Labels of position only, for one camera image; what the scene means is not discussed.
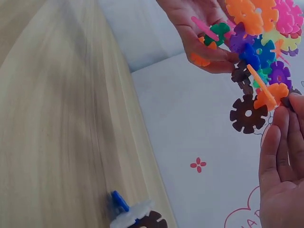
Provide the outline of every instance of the plastic building toy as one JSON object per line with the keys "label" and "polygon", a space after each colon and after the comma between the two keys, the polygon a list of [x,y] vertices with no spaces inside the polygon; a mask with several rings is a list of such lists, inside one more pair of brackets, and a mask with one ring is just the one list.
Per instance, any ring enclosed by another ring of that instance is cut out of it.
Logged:
{"label": "plastic building toy", "polygon": [[284,0],[276,0],[274,9],[279,11],[279,19],[276,24],[276,29],[281,33],[291,33],[295,24],[294,17],[290,14],[290,8]]}
{"label": "plastic building toy", "polygon": [[298,90],[298,89],[294,89],[293,87],[289,90],[289,94],[287,97],[284,97],[281,99],[281,104],[283,106],[285,106],[286,108],[289,108],[292,112],[295,112],[294,111],[294,108],[292,107],[291,103],[290,103],[290,100],[289,100],[289,95],[291,93],[296,93],[296,94],[299,94],[299,95],[302,95],[301,92]]}
{"label": "plastic building toy", "polygon": [[277,106],[281,104],[281,99],[284,97],[287,97],[289,94],[289,90],[287,86],[284,83],[281,84],[272,84],[271,86],[268,87],[269,92],[275,99],[275,104],[272,103],[269,98],[267,97],[265,91],[261,91],[257,95],[257,99],[254,102],[254,108],[259,109],[260,107],[267,105],[268,111],[274,110]]}
{"label": "plastic building toy", "polygon": [[256,82],[259,84],[259,86],[262,88],[263,93],[265,93],[265,95],[266,95],[267,99],[270,101],[270,103],[273,104],[274,106],[276,106],[276,100],[275,100],[275,98],[270,93],[270,91],[268,90],[267,86],[265,85],[265,83],[263,82],[263,80],[260,78],[260,76],[257,74],[257,72],[249,64],[248,64],[247,68],[250,71],[250,73],[253,75],[253,78],[256,80]]}
{"label": "plastic building toy", "polygon": [[297,54],[299,54],[299,49],[296,49],[296,50],[290,50],[290,48],[289,48],[289,50],[288,51],[284,51],[284,50],[281,50],[281,52],[284,54],[284,55],[289,55],[289,56],[291,56],[291,57],[295,57]]}
{"label": "plastic building toy", "polygon": [[246,62],[244,60],[240,61],[237,68],[232,72],[231,80],[233,82],[242,82],[251,76],[250,71],[247,69]]}
{"label": "plastic building toy", "polygon": [[129,228],[168,228],[167,221],[162,219],[162,215],[156,211],[151,211],[148,216],[143,217],[136,224]]}
{"label": "plastic building toy", "polygon": [[260,59],[261,69],[265,69],[269,67],[269,61],[273,62],[276,58],[275,52],[272,52],[276,47],[272,40],[268,41],[265,45],[262,45],[261,38],[262,35],[260,35],[259,39],[256,38],[252,47]]}
{"label": "plastic building toy", "polygon": [[111,222],[110,228],[127,228],[139,222],[142,218],[150,213],[154,202],[147,200],[129,207],[122,196],[114,191],[111,193],[113,203],[118,209],[122,209],[114,221]]}
{"label": "plastic building toy", "polygon": [[251,84],[251,82],[250,82],[249,78],[247,78],[244,81],[239,82],[238,86],[240,87],[241,90],[243,90],[243,93],[245,95],[252,95],[254,91],[250,84]]}
{"label": "plastic building toy", "polygon": [[290,78],[290,71],[288,67],[284,66],[284,63],[281,61],[277,61],[271,64],[272,72],[269,75],[270,81],[269,84],[275,83],[284,83],[287,85],[288,89],[292,88],[292,82]]}
{"label": "plastic building toy", "polygon": [[297,39],[298,37],[300,37],[302,35],[302,29],[300,28],[299,31],[295,32],[295,33],[281,33],[283,36],[285,36],[286,38],[289,37],[292,39]]}
{"label": "plastic building toy", "polygon": [[[270,78],[268,77],[268,74],[264,74],[263,70],[258,70],[257,73],[261,77],[263,82],[267,85],[270,81]],[[257,83],[256,80],[254,80],[252,85],[253,85],[254,88],[260,88],[260,85]]]}
{"label": "plastic building toy", "polygon": [[280,39],[284,41],[282,45],[282,50],[284,51],[288,51],[288,48],[294,51],[298,48],[298,45],[301,43],[301,37],[298,37],[297,39],[286,38],[275,29],[271,30],[270,32],[264,33],[261,43],[262,45],[265,45],[270,40],[276,43]]}
{"label": "plastic building toy", "polygon": [[[244,127],[244,133],[253,133],[254,128],[265,123],[261,117],[267,116],[267,112],[281,104],[292,109],[288,98],[293,90],[292,80],[285,66],[290,64],[284,56],[298,55],[304,17],[294,0],[225,0],[225,3],[236,26],[229,20],[228,25],[219,23],[210,29],[204,24],[204,44],[215,42],[217,37],[218,47],[229,39],[230,51],[238,54],[241,61],[232,71],[231,80],[245,95],[243,102],[238,99],[234,103],[236,110],[231,111],[230,120],[237,131]],[[193,61],[197,65],[209,63],[195,56]]]}
{"label": "plastic building toy", "polygon": [[[199,40],[204,45],[204,41],[205,41],[204,37],[200,37]],[[215,44],[215,42],[212,42],[208,47],[211,48],[212,50],[217,49],[217,45]],[[190,59],[198,67],[206,67],[211,63],[210,60],[204,59],[195,53],[191,53]]]}
{"label": "plastic building toy", "polygon": [[211,37],[214,41],[219,41],[218,36],[212,30],[210,30],[209,26],[207,26],[203,21],[196,17],[191,17],[191,20],[197,25],[197,27],[200,28],[200,30]]}
{"label": "plastic building toy", "polygon": [[210,30],[218,35],[219,41],[215,41],[214,39],[212,39],[210,36],[208,36],[206,34],[205,42],[204,42],[205,45],[209,46],[213,41],[215,41],[215,43],[219,47],[224,43],[224,40],[226,39],[224,35],[230,31],[230,27],[227,24],[222,22],[222,23],[211,26]]}
{"label": "plastic building toy", "polygon": [[243,22],[247,34],[255,36],[263,32],[263,20],[250,0],[225,0],[228,13],[236,24]]}
{"label": "plastic building toy", "polygon": [[258,109],[254,108],[253,95],[244,95],[243,100],[242,102],[241,99],[238,99],[233,104],[236,110],[230,112],[230,120],[235,121],[232,126],[238,132],[241,132],[244,128],[243,133],[251,134],[254,132],[254,126],[257,129],[263,127],[265,119],[263,119],[262,116],[266,117],[268,111],[266,106]]}
{"label": "plastic building toy", "polygon": [[304,18],[301,16],[302,15],[302,10],[299,6],[294,6],[294,1],[293,0],[285,0],[287,3],[288,7],[290,8],[289,14],[291,14],[294,17],[294,25],[292,33],[298,32],[300,27],[304,23]]}
{"label": "plastic building toy", "polygon": [[246,63],[250,64],[255,70],[259,70],[261,68],[260,59],[250,44],[245,44],[245,51],[239,55],[239,58],[245,60]]}
{"label": "plastic building toy", "polygon": [[257,36],[248,35],[245,32],[245,26],[243,22],[240,22],[235,28],[235,35],[230,37],[230,50],[232,52],[241,54],[245,51],[245,44],[253,45]]}
{"label": "plastic building toy", "polygon": [[256,9],[261,9],[261,16],[264,23],[264,31],[269,32],[275,28],[274,22],[279,19],[279,11],[275,8],[275,0],[251,0]]}

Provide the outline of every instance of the finger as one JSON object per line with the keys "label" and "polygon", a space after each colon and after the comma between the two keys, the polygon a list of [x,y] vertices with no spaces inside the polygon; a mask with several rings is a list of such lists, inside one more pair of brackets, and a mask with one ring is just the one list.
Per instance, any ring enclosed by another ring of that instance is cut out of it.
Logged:
{"label": "finger", "polygon": [[279,127],[272,125],[266,134],[260,154],[259,181],[261,195],[281,183],[276,169],[276,154],[280,138]]}
{"label": "finger", "polygon": [[237,53],[232,53],[232,52],[224,50],[224,49],[222,49],[222,50],[227,53],[227,61],[229,61],[233,64],[236,64],[236,63],[240,62],[240,59],[239,59]]}
{"label": "finger", "polygon": [[188,25],[177,25],[176,29],[180,34],[186,53],[196,53],[204,59],[213,61],[227,61],[231,57],[228,56],[226,51],[218,48],[212,50],[203,45],[194,30]]}
{"label": "finger", "polygon": [[227,61],[213,61],[208,66],[204,66],[204,67],[201,66],[199,68],[212,74],[222,74],[222,73],[231,73],[234,70],[235,66],[234,64]]}
{"label": "finger", "polygon": [[304,178],[304,139],[297,114],[291,111],[287,142],[291,166],[298,178]]}
{"label": "finger", "polygon": [[287,108],[281,106],[275,110],[272,124],[277,126],[281,132],[281,139],[276,156],[276,166],[281,182],[294,181],[296,176],[293,169],[289,165],[288,160],[287,135],[289,125],[289,112]]}
{"label": "finger", "polygon": [[290,94],[290,103],[294,108],[295,113],[297,113],[298,117],[304,120],[304,96],[291,93]]}

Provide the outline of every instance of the hand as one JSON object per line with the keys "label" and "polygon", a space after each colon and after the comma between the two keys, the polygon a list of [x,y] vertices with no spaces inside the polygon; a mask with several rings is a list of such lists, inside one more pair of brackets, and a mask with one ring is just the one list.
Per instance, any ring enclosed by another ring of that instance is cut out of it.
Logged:
{"label": "hand", "polygon": [[198,54],[211,64],[202,69],[211,73],[231,73],[237,63],[238,55],[218,48],[212,50],[199,41],[203,36],[200,29],[192,22],[195,16],[207,25],[226,22],[225,13],[228,15],[224,0],[157,0],[158,4],[167,13],[168,18],[177,29],[188,60],[191,62],[191,53]]}
{"label": "hand", "polygon": [[262,145],[259,180],[263,228],[304,227],[304,96],[291,94],[290,102],[296,113],[277,108]]}

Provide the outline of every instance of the pink cartoon drawing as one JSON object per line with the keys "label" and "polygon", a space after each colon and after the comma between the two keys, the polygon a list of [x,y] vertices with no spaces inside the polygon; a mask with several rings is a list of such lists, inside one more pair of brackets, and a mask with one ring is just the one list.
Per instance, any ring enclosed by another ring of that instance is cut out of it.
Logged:
{"label": "pink cartoon drawing", "polygon": [[247,199],[247,205],[231,212],[225,219],[224,228],[261,228],[260,191],[256,187]]}

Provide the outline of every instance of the blue plastic piece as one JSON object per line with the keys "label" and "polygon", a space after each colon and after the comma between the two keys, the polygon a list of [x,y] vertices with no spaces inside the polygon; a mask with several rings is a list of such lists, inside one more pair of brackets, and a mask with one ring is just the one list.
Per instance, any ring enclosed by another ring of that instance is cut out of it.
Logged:
{"label": "blue plastic piece", "polygon": [[270,63],[272,63],[275,58],[276,54],[275,52],[271,52],[271,50],[275,50],[275,44],[272,40],[269,40],[264,46],[261,44],[262,35],[260,35],[260,38],[255,38],[255,42],[252,45],[253,49],[257,53],[258,58],[261,62],[261,69],[269,68]]}
{"label": "blue plastic piece", "polygon": [[117,206],[122,207],[125,212],[129,212],[130,207],[128,206],[126,201],[124,201],[123,197],[118,193],[118,191],[113,191],[111,195],[114,203],[116,203]]}
{"label": "blue plastic piece", "polygon": [[256,71],[261,68],[261,62],[256,51],[248,43],[245,44],[245,51],[239,55],[239,58],[245,60],[246,64],[250,64]]}

